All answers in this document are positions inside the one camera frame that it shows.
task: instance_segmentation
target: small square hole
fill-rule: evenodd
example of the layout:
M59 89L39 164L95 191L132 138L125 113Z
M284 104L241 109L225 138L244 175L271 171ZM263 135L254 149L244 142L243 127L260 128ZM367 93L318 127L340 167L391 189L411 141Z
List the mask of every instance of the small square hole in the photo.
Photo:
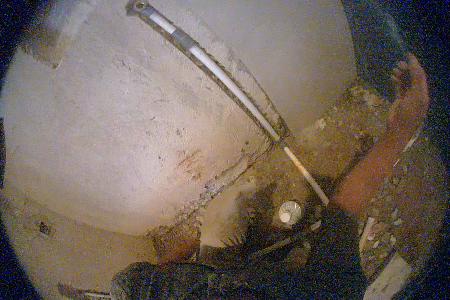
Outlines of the small square hole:
M49 226L46 222L40 222L40 232L42 232L46 236L50 236L52 233L52 227Z

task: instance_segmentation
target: dirt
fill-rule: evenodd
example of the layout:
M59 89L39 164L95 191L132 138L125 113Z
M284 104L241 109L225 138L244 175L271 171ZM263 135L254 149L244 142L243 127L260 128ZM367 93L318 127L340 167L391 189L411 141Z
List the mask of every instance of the dirt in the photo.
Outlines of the dirt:
M356 81L335 106L301 134L286 141L325 193L331 195L340 178L384 134L390 106L391 103L377 96L369 85ZM319 217L316 208L321 202L280 147L274 146L265 153L238 178L235 185L246 184L250 178L257 183L259 191L267 191L257 196L254 206L266 216L267 226L272 231L290 229L277 214L285 201L297 202L307 223ZM364 273L369 279L381 270L393 252L398 252L410 264L412 275L419 272L442 227L449 189L446 171L436 148L421 134L374 196L364 203L357 240L367 217L374 217L377 222L360 255ZM196 216L185 223L189 223L190 228L196 227ZM187 232L191 232L191 248L196 248L199 233L194 230ZM189 257L175 255L171 249L176 248L176 253L183 253L183 238L177 243L179 247L173 246L174 240L173 234L154 237L158 245L157 254L162 254L162 260Z

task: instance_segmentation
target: pipe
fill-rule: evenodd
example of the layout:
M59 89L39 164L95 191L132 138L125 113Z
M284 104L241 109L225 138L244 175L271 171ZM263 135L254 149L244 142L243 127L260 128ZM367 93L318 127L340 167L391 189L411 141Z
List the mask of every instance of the pipe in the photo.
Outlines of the pipe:
M148 17L150 20L154 21L158 26L162 27L166 32L176 38L180 44L188 49L191 54L193 54L200 62L202 62L215 76L220 79L223 84L240 100L240 102L245 105L245 107L255 116L260 122L260 124L265 128L268 134L273 138L274 141L279 142L282 149L288 155L288 157L294 162L295 166L300 170L303 176L306 178L308 183L312 186L312 189L317 193L320 200L324 206L328 206L329 200L325 195L324 191L317 184L315 179L310 175L307 169L302 165L300 160L295 156L295 154L290 150L288 145L283 141L264 117L264 115L258 110L258 108L252 103L252 101L246 96L245 93L238 87L235 82L218 66L213 59L210 58L198 45L198 43L193 40L188 34L183 32L181 29L177 29L172 23L170 23L167 18L162 16L154 7L149 5L147 1L131 1L126 5L129 10L128 15L131 15L131 10L142 17Z

